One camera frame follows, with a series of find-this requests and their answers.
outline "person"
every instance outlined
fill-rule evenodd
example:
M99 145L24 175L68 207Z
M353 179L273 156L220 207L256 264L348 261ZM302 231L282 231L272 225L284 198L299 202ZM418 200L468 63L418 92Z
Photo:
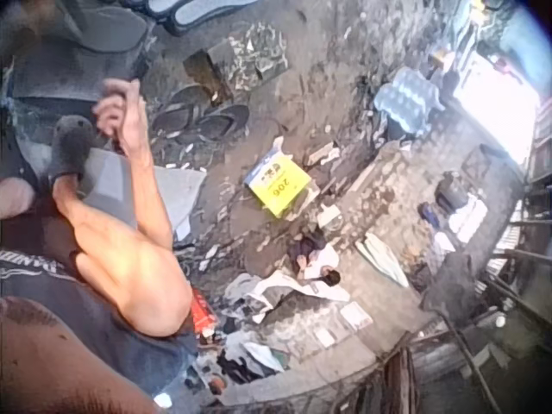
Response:
M197 355L191 287L172 252L140 83L107 79L105 89L93 112L97 128L128 158L137 229L78 198L95 134L81 116L57 122L48 170L53 204L71 226L73 248L60 242L59 226L44 226L45 239L34 243L41 209L33 190L21 179L0 181L0 219L14 217L3 221L0 243L0 395L10 396L0 398L1 412L81 412L48 411L73 394L80 405L128 400L122 405L128 412L154 412L147 395L160 392ZM25 212L29 206L36 211ZM67 261L45 254L50 250L62 250ZM12 411L3 411L6 404Z
M288 249L288 255L298 280L306 283L322 280L328 286L335 286L341 281L341 275L336 270L339 255L326 242L322 230L318 227L294 242Z

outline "concrete ground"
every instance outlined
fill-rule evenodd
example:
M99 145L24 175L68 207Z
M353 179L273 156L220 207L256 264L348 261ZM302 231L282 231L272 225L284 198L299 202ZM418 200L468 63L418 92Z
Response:
M179 258L222 320L220 298L226 286L242 272L269 276L290 240L310 220L308 212L293 223L275 219L243 184L246 174L279 135L284 136L284 152L299 164L320 141L334 141L342 150L340 159L309 170L320 188L337 178L310 212L317 211L321 201L341 209L342 219L328 230L328 238L340 254L342 287L373 322L356 331L339 314L344 304L298 296L260 326L244 323L241 330L254 331L263 343L288 353L292 369L229 386L220 401L237 407L237 412L246 412L244 405L274 400L289 401L300 412L327 411L336 395L373 369L405 332L418 331L432 318L418 309L420 295L412 287L400 287L377 273L353 244L366 231L373 232L395 253L407 275L413 275L426 261L432 238L417 207L435 201L436 185L446 171L461 172L468 187L481 190L489 212L462 248L472 255L476 270L486 264L521 185L500 159L486 160L488 168L477 177L462 168L470 156L480 156L481 143L496 142L447 110L433 117L431 132L410 152L398 149L397 142L379 152L371 144L378 117L373 95L401 66L427 74L427 53L442 38L454 6L453 0L261 0L181 38L162 27L155 29L157 53L142 81L151 110L191 82L184 60L215 46L244 22L271 24L287 44L289 70L247 97L248 133L213 147L197 145L182 159L183 164L204 166L208 174L186 240L194 251ZM350 190L367 166L372 171ZM221 218L223 209L228 214ZM222 246L220 253L200 272L200 261L215 244ZM319 328L335 338L332 347L325 349L315 337ZM177 379L168 391L172 412L177 413L197 412L212 399L205 392L192 395L184 379Z

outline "yellow price tag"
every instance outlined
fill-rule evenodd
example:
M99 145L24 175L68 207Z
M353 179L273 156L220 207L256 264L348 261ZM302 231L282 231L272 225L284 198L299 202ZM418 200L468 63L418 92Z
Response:
M309 174L280 151L269 153L255 170L248 185L276 217L311 181Z

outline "white cloth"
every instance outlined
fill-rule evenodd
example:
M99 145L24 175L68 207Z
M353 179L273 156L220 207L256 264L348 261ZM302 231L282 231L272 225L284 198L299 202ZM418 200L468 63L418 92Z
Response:
M316 279L322 276L321 270L324 266L336 268L339 265L339 255L331 246L326 244L326 247L318 252L318 257L313 260L304 270L305 279Z
M280 270L276 270L270 277L263 279L250 293L248 293L251 298L262 302L266 306L258 315L252 316L256 323L260 323L264 319L266 313L274 309L272 304L268 302L267 298L263 295L266 289L273 286L291 287L304 295L337 300L339 302L348 302L351 299L351 295L339 285L328 286L326 282L317 280L302 286L294 278L282 273Z

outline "debris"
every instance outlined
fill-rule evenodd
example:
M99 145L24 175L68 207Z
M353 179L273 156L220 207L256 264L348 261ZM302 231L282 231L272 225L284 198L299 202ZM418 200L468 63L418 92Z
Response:
M326 225L331 223L334 219L338 218L342 213L335 204L330 207L326 207L322 204L323 212L318 214L317 223L320 229L323 229Z
M232 332L237 331L237 326L235 325L235 318L234 317L227 317L226 322L223 325L223 332L226 335L231 334Z
M245 362L244 358L240 357L239 360L240 363L235 360L227 359L226 350L223 349L221 354L216 358L216 363L223 369L223 373L228 375L238 385L243 385L263 378L248 368L248 364Z
M274 358L274 355L268 346L260 345L255 342L245 342L243 347L257 362L265 367L268 367L278 373L283 373L285 371L279 361Z
M314 331L314 335L315 337L318 339L318 341L320 341L320 343L322 343L322 345L325 347L325 348L329 348L331 347L334 343L336 343L336 340L334 339L334 337L331 335L331 333L325 329L325 328L320 328L320 329L317 329Z
M263 240L262 243L259 246L257 246L257 253L262 251L262 249L265 248L265 246L268 246L268 243L270 243L270 235L265 237L265 240Z
M354 243L362 256L389 279L403 287L408 287L408 279L389 246L372 233L367 232L365 237L364 242Z
M210 260L201 260L201 262L199 262L199 272L204 272L207 269L209 263Z
M198 289L191 289L191 316L193 318L193 328L197 335L205 338L212 336L216 326L216 316L211 310L209 304Z
M234 304L251 292L260 281L261 278L259 276L241 273L226 286L224 298L229 301L229 304Z
M155 396L154 401L161 408L171 408L173 406L173 401L166 392Z
M277 148L279 151L282 150L282 146L284 145L284 136L280 135L274 138L273 142L273 148Z
M176 138L180 134L182 134L182 131L174 131L174 132L171 132L170 134L165 135L165 139L171 140L172 138Z
M211 259L212 257L214 257L220 247L221 247L220 244L216 244L212 248L210 248L207 254L205 255L205 259Z
M216 221L219 223L228 216L228 205L225 205L216 215Z
M373 323L370 315L357 302L351 302L343 306L339 313L354 330L365 328Z
M314 153L311 153L309 155L309 158L307 158L306 165L307 166L314 166L318 161L320 161L322 158L325 158L331 153L332 149L334 149L334 142L328 142L327 144L323 145L322 147L318 147Z
M328 164L330 161L335 160L336 158L339 158L341 154L342 154L341 150L338 147L331 148L331 151L329 151L328 156L320 160L320 165L324 166Z

